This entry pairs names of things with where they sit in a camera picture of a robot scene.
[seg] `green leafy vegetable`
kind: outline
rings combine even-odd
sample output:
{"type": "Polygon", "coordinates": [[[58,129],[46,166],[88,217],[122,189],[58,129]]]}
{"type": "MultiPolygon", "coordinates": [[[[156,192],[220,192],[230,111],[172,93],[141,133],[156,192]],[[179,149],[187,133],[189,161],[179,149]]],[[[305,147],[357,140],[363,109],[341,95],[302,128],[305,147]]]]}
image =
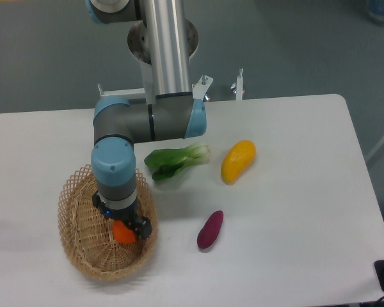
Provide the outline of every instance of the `green leafy vegetable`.
{"type": "Polygon", "coordinates": [[[205,143],[195,143],[180,149],[158,149],[145,158],[145,164],[157,169],[152,174],[155,181],[179,174],[188,166],[209,162],[211,152],[205,143]]]}

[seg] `cable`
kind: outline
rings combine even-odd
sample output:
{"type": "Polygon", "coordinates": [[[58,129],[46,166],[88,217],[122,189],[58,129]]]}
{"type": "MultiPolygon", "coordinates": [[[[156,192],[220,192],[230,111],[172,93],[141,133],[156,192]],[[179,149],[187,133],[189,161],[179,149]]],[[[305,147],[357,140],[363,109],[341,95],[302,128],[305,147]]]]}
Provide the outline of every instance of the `cable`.
{"type": "Polygon", "coordinates": [[[373,307],[379,307],[380,303],[384,300],[384,296],[380,297],[373,305],[373,307]]]}

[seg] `toy sweet potato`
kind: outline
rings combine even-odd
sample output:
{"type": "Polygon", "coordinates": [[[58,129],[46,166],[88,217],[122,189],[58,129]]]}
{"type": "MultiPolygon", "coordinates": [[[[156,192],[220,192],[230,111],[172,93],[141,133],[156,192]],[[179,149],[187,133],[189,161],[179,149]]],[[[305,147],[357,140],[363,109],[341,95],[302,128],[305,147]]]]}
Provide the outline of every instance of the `toy sweet potato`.
{"type": "Polygon", "coordinates": [[[198,247],[206,249],[214,244],[223,222],[223,211],[213,212],[198,234],[198,247]]]}

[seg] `wicker basket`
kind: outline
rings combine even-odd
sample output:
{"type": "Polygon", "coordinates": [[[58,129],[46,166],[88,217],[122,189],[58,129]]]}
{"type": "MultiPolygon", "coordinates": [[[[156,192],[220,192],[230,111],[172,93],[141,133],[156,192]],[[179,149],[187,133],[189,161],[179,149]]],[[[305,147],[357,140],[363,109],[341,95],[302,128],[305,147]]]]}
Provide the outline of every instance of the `wicker basket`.
{"type": "Polygon", "coordinates": [[[115,280],[139,269],[150,258],[157,240],[157,213],[152,194],[137,170],[140,216],[151,220],[152,234],[134,244],[118,243],[112,220],[105,220],[92,205],[97,190],[91,166],[86,165],[67,180],[58,203],[58,228],[71,264],[83,274],[99,280],[115,280]]]}

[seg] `yellow mango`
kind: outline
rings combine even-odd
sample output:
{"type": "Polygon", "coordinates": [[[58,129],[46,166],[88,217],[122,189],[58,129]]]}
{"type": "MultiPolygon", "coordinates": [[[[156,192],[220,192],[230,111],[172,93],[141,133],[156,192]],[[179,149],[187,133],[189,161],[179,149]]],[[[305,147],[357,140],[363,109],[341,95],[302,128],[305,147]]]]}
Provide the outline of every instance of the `yellow mango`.
{"type": "Polygon", "coordinates": [[[234,184],[241,173],[248,168],[256,156],[256,146],[244,139],[237,142],[222,162],[221,176],[226,184],[234,184]]]}

